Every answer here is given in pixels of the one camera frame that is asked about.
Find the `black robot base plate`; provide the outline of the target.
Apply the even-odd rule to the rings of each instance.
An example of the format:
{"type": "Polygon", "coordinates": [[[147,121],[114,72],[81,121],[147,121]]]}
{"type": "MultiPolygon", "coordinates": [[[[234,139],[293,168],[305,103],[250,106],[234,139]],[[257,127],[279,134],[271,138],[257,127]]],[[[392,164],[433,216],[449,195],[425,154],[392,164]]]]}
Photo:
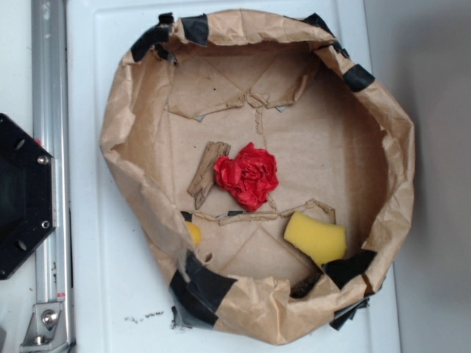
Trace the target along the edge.
{"type": "Polygon", "coordinates": [[[1,114],[1,279],[9,279],[54,230],[54,158],[1,114]]]}

